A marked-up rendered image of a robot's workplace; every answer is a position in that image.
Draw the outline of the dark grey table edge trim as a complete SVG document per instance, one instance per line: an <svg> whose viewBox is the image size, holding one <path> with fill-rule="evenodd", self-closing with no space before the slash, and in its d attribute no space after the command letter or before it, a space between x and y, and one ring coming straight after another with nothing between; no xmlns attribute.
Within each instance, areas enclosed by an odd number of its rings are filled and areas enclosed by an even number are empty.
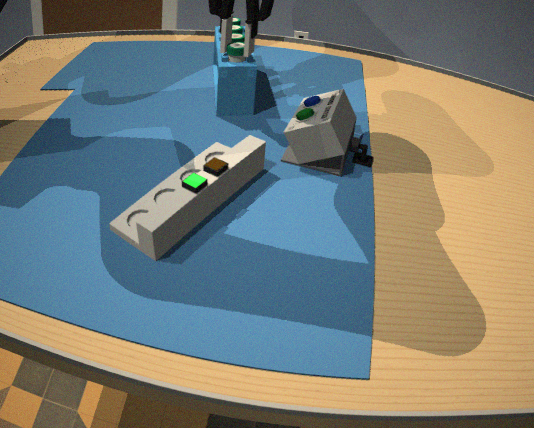
<svg viewBox="0 0 534 428"><path fill-rule="evenodd" d="M46 34L26 36L15 45L10 47L0 55L0 60L22 45L27 40L39 39L53 39L53 38L69 38L69 37L87 37L87 36L109 36L109 35L151 35L151 34L172 34L172 35L211 35L215 36L215 31L211 30L117 30L117 31L94 31L94 32L76 32L76 33L61 33L61 34ZM430 64L393 56L376 51L316 41L302 38L257 34L256 39L267 39L276 41L285 41L293 43L308 44L314 46L321 46L344 51L350 51L379 58L384 58L392 61L397 61L436 72L444 73L491 88L495 88L510 94L514 94L529 100L534 101L534 96L507 88L492 82L488 82L469 75L433 66ZM184 386L179 386L148 377L140 376L113 367L109 367L91 360L87 360L76 355L55 349L53 347L41 344L15 333L9 332L0 328L0 338L11 341L23 347L45 354L47 356L56 358L58 360L73 364L75 366L100 373L115 379L147 387L150 389L196 399L200 401L226 405L231 407L296 415L306 417L331 418L331 419L347 419L347 420L371 420L371 421L456 421L456 420L486 420L486 419L508 419L508 418L528 418L534 417L534 408L523 409L500 409L500 410L470 410L470 411L372 411L372 410L349 410L349 409L333 409L308 407L289 404L272 403L258 400L251 400L233 396L227 396L197 389L192 389Z"/></svg>

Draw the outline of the blue rectangular tube holder block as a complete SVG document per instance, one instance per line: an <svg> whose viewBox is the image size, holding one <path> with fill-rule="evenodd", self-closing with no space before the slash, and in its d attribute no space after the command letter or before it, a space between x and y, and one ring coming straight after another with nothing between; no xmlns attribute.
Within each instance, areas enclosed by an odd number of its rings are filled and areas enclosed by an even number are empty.
<svg viewBox="0 0 534 428"><path fill-rule="evenodd" d="M213 74L216 116L253 115L257 73L254 54L243 62L228 61L227 52L220 53L220 26L215 26L215 34Z"/></svg>

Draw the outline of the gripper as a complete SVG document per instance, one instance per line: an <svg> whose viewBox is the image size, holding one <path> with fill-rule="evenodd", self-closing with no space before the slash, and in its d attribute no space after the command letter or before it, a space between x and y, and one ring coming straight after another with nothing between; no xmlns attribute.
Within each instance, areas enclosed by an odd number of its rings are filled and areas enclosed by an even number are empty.
<svg viewBox="0 0 534 428"><path fill-rule="evenodd" d="M234 13L234 2L235 0L209 0L210 14L220 17L220 53L227 52L227 44L232 42L233 15L231 14ZM273 3L274 0L262 0L259 11L259 0L246 0L244 57L249 57L254 52L258 21L264 21L271 15Z"/></svg>

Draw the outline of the blue flat mat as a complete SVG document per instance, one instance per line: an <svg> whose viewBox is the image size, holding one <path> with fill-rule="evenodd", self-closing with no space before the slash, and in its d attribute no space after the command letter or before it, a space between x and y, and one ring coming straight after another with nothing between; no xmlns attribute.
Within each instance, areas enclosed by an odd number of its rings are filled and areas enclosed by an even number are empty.
<svg viewBox="0 0 534 428"><path fill-rule="evenodd" d="M40 90L74 90L0 176L0 300L198 359L368 380L372 166L281 162L304 98L344 89L368 145L361 60L255 45L253 115L216 116L214 42L93 42ZM218 142L264 169L157 261L109 223Z"/></svg>

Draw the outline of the grey control box with blue and green keys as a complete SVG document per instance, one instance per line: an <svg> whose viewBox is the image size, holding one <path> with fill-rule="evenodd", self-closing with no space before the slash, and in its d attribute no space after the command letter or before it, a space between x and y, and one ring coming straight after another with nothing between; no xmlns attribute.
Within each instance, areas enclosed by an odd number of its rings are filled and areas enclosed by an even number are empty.
<svg viewBox="0 0 534 428"><path fill-rule="evenodd" d="M368 146L354 137L356 118L344 89L304 98L283 132L289 145L281 162L341 177L351 151L352 163L371 168Z"/></svg>

